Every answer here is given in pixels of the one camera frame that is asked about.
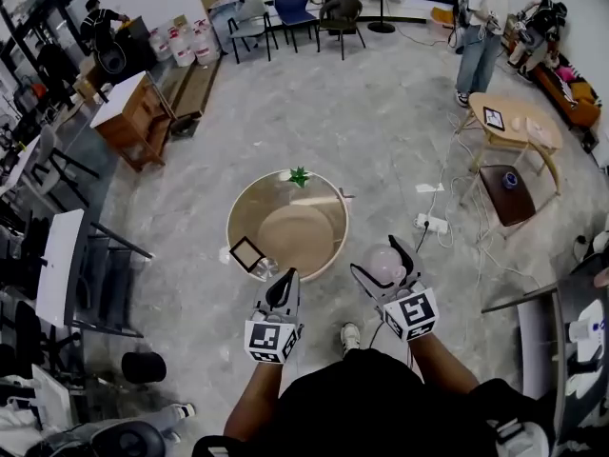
wooden cabinet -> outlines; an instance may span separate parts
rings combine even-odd
[[[171,116],[145,71],[119,83],[91,122],[137,171],[149,162],[161,166]]]

power strip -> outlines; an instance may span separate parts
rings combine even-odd
[[[417,220],[415,220],[415,227],[417,229],[425,229],[425,222],[427,221],[427,215],[419,213]],[[448,222],[441,218],[429,217],[428,230],[432,232],[441,233],[442,235],[448,233]]]

small frame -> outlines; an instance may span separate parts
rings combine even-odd
[[[500,111],[484,107],[484,124],[494,129],[505,131],[505,125],[503,124],[503,115]]]
[[[265,257],[247,237],[237,242],[229,252],[247,272],[254,270],[258,262]]]

shoe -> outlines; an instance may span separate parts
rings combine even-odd
[[[533,80],[525,67],[520,68],[516,74],[527,83],[533,83]]]
[[[164,435],[166,440],[169,440],[172,444],[177,445],[182,442],[182,437],[178,435],[175,431],[171,431],[170,433]]]
[[[343,357],[352,349],[360,348],[360,330],[351,322],[341,328],[341,342],[343,342]]]
[[[185,419],[188,418],[189,416],[194,416],[197,414],[197,412],[194,409],[194,406],[191,405],[190,403],[186,403],[185,405],[173,405],[177,410],[178,413],[180,414],[180,418],[181,419]]]
[[[458,91],[455,94],[455,99],[460,107],[466,109],[469,107],[469,95],[467,93],[459,93]]]

bag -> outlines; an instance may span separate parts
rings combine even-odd
[[[459,27],[468,28],[473,13],[473,11],[469,9],[469,0],[459,0],[458,7],[457,25]]]

